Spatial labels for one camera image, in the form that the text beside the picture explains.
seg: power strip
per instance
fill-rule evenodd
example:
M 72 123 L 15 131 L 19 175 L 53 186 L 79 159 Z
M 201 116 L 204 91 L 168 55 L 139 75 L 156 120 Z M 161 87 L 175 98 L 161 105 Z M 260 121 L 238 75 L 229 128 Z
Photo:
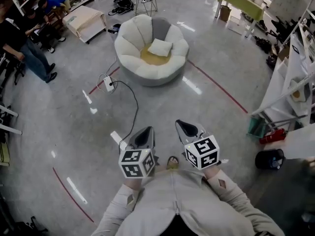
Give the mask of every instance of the power strip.
M 105 86 L 106 86 L 106 89 L 108 92 L 114 90 L 114 86 L 113 86 L 113 83 L 112 83 L 112 80 L 109 76 L 106 76 L 104 78 L 104 83 L 105 83 Z

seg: white stool leg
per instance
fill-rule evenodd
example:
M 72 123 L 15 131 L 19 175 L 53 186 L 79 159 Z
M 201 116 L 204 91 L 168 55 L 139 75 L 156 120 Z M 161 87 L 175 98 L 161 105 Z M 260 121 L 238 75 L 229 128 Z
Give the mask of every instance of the white stool leg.
M 253 20 L 252 25 L 251 25 L 251 27 L 249 28 L 249 30 L 247 31 L 245 37 L 248 37 L 248 36 L 250 35 L 250 33 L 252 32 L 252 29 L 254 28 L 255 24 L 256 24 L 256 21 Z
M 5 111 L 5 112 L 9 113 L 10 115 L 13 115 L 13 116 L 16 116 L 16 117 L 19 116 L 16 112 L 13 112 L 12 110 L 9 110 L 9 109 L 5 108 L 5 107 L 2 106 L 2 105 L 0 105 L 0 109 L 1 109 L 2 111 Z
M 9 131 L 9 132 L 12 132 L 12 133 L 15 133 L 15 134 L 18 134 L 18 135 L 22 134 L 22 132 L 20 130 L 17 130 L 17 129 L 14 129 L 14 128 L 10 128 L 10 127 L 4 126 L 2 124 L 0 124 L 0 129 L 4 129 L 6 131 Z
M 216 11 L 215 18 L 217 18 L 218 15 L 219 15 L 219 11 L 220 11 L 220 8 L 221 8 L 221 4 L 222 4 L 222 1 L 219 1 L 218 6 L 217 6 L 217 11 Z

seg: red bag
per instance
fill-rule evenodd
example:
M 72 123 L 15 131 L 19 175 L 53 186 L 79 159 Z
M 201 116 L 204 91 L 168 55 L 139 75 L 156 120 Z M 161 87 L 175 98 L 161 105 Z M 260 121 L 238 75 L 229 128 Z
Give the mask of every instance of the red bag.
M 278 129 L 273 132 L 269 132 L 259 139 L 260 144 L 268 144 L 275 141 L 284 140 L 286 137 L 286 131 L 284 128 Z

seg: white cushioned chair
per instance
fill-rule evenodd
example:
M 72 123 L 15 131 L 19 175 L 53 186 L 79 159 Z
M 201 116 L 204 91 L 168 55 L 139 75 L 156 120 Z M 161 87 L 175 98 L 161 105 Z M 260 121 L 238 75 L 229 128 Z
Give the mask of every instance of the white cushioned chair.
M 172 43 L 168 57 L 147 51 L 155 38 Z M 163 18 L 138 15 L 121 25 L 115 50 L 121 68 L 129 77 L 153 87 L 171 81 L 181 72 L 189 47 L 177 26 Z

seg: red floor line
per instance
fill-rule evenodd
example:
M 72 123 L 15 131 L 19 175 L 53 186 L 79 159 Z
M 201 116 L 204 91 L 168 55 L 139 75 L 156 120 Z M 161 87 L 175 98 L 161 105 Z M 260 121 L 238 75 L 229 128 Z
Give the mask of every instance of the red floor line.
M 194 63 L 192 63 L 190 60 L 188 60 L 190 64 L 192 64 L 195 68 L 199 70 L 203 75 L 205 75 L 209 80 L 211 80 L 214 84 L 216 84 L 228 97 L 231 98 L 232 101 L 234 101 L 246 114 L 248 114 L 247 110 L 231 95 L 229 94 L 219 83 L 217 83 L 214 79 L 212 79 L 205 71 L 203 71 L 198 66 L 195 66 Z
M 120 67 L 118 66 L 114 71 L 112 71 L 112 72 L 109 74 L 109 76 L 112 76 L 112 74 L 113 74 L 114 72 L 116 72 L 119 68 L 120 68 Z M 97 86 L 99 87 L 100 85 L 102 85 L 102 83 L 104 83 L 103 80 L 102 80 L 100 83 L 98 83 Z M 91 90 L 91 92 L 89 92 L 89 94 L 93 93 L 96 89 L 97 89 L 97 87 L 95 86 L 95 88 L 93 88 L 93 89 Z
M 56 175 L 56 177 L 58 178 L 59 182 L 61 183 L 61 185 L 63 186 L 63 188 L 65 189 L 65 191 L 68 193 L 68 195 L 70 196 L 70 198 L 75 202 L 75 204 L 79 207 L 79 209 L 88 217 L 88 219 L 90 219 L 93 223 L 95 223 L 90 216 L 87 215 L 87 213 L 79 206 L 79 204 L 75 201 L 75 199 L 72 197 L 72 195 L 70 194 L 70 192 L 66 189 L 65 185 L 63 184 L 63 182 L 61 181 L 60 177 L 58 176 L 55 168 L 53 167 L 53 171 Z

